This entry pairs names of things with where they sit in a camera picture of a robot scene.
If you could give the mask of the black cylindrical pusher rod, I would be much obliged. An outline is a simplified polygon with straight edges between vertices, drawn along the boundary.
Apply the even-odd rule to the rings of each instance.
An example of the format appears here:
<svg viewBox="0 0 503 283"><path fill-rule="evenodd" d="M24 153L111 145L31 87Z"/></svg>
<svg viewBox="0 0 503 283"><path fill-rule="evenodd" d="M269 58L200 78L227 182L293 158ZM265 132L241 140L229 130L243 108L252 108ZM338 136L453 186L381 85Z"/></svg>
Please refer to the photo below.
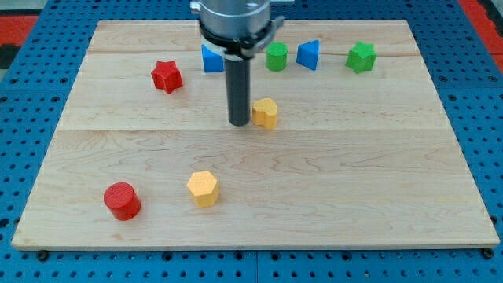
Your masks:
<svg viewBox="0 0 503 283"><path fill-rule="evenodd" d="M226 96L229 122L244 126L250 120L250 62L225 59Z"/></svg>

